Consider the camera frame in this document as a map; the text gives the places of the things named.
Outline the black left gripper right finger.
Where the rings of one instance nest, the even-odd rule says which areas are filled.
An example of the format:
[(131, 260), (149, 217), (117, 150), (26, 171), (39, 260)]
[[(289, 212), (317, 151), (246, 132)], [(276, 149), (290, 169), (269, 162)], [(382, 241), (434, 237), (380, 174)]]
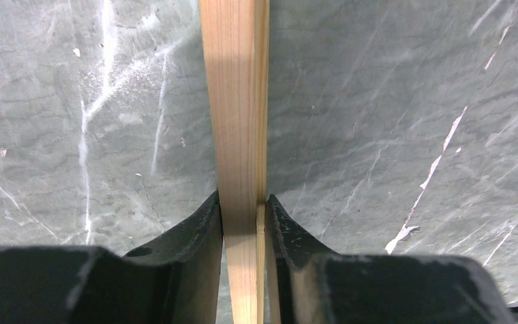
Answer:
[(265, 211), (273, 323), (514, 323), (493, 278), (462, 256), (339, 254), (288, 215)]

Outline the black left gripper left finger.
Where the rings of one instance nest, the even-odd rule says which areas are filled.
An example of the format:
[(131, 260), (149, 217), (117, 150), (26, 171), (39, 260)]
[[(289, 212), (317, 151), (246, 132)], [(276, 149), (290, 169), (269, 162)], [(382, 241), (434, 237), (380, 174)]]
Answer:
[(118, 256), (102, 246), (0, 246), (0, 323), (214, 323), (219, 196)]

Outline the light wooden picture frame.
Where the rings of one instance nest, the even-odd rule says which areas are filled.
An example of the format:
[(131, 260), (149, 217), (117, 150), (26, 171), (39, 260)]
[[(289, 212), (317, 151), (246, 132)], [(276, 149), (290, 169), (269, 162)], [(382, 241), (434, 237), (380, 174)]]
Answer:
[(198, 4), (233, 320), (264, 320), (270, 3)]

